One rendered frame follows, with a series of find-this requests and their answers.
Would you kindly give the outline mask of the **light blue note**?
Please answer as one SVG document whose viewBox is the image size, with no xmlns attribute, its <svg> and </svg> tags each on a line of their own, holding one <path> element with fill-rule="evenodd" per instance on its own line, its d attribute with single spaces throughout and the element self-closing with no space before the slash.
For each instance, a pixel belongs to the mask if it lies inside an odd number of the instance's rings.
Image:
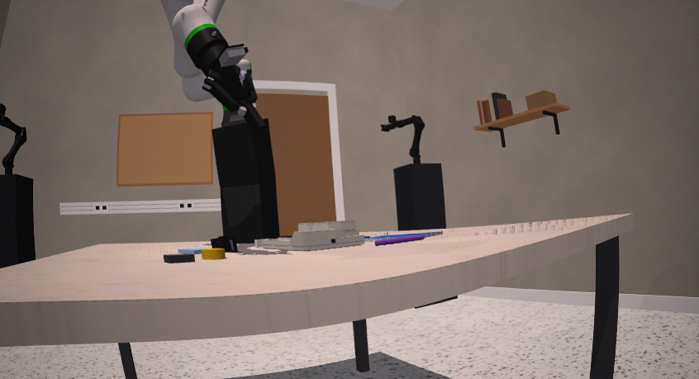
<svg viewBox="0 0 699 379">
<path fill-rule="evenodd" d="M 183 250 L 183 249 L 178 249 L 178 253 L 193 253 L 193 254 L 201 254 L 201 250 L 197 250 L 198 248 L 195 248 L 193 250 Z"/>
</svg>

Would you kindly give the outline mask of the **purple cylinder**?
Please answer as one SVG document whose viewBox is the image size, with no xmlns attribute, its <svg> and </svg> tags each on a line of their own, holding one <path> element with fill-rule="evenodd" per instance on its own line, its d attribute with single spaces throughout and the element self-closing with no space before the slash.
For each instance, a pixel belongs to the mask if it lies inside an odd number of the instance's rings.
<svg viewBox="0 0 699 379">
<path fill-rule="evenodd" d="M 424 238 L 425 238 L 424 235 L 415 235 L 415 236 L 395 238 L 395 239 L 383 239 L 383 240 L 376 240 L 375 245 L 379 246 L 379 245 L 385 245 L 385 244 L 398 244 L 398 243 L 422 240 Z"/>
</svg>

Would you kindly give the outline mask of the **yellow short cylinder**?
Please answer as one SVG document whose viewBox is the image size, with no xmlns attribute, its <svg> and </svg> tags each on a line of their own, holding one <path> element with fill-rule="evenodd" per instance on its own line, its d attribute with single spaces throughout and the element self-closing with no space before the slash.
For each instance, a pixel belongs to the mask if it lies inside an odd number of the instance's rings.
<svg viewBox="0 0 699 379">
<path fill-rule="evenodd" d="M 201 251 L 202 251 L 202 259 L 214 260 L 214 259 L 225 259 L 226 258 L 225 249 L 219 249 L 219 250 L 201 249 Z"/>
</svg>

